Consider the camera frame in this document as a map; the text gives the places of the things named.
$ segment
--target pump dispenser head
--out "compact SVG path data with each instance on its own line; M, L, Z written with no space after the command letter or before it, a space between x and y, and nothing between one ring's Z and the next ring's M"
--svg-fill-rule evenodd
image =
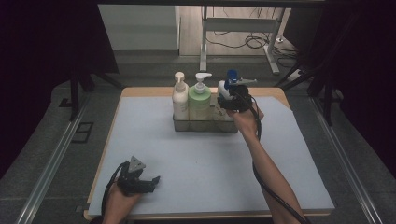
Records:
M210 73L197 73L195 77L197 78L198 83L195 84L195 92L198 94L202 94L205 92L205 84L203 83L206 77L211 77L212 74Z
M176 91L181 92L181 91L186 90L186 85L184 84L184 73L176 72L175 73L175 81L176 81L176 85L175 85Z

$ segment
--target human arm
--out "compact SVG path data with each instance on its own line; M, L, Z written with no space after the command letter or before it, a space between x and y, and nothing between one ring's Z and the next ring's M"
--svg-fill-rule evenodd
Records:
M103 224L119 224L133 209L142 194L125 196L115 182L108 193Z
M262 119L263 113L259 108L257 108L257 110L260 119ZM288 181L276 167L275 163L267 154L256 135L257 124L252 112L248 110L243 113L235 111L227 111L227 113L233 118L236 127L243 135L253 159L253 163L262 181L269 187L269 189L283 199L283 201L288 203L301 217L304 217L301 207ZM286 210L264 189L262 192L268 203L275 224L299 223L299 221L288 210Z

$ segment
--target pump bottle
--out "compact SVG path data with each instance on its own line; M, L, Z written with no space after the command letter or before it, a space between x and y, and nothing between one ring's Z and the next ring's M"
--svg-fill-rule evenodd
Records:
M189 113L190 120L212 120L210 112L210 89L203 83L210 73L197 73L195 77L198 83L189 88Z
M175 73L175 81L172 94L174 120L189 120L189 86L184 82L184 73Z

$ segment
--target white pump bottle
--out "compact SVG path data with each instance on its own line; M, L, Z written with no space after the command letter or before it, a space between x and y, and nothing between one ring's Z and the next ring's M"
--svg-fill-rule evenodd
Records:
M175 73L175 81L172 94L174 120L189 120L189 86L184 82L184 73Z

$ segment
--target background wall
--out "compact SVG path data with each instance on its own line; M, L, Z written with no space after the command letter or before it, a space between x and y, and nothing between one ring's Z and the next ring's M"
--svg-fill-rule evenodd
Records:
M178 49L178 6L99 5L113 50Z

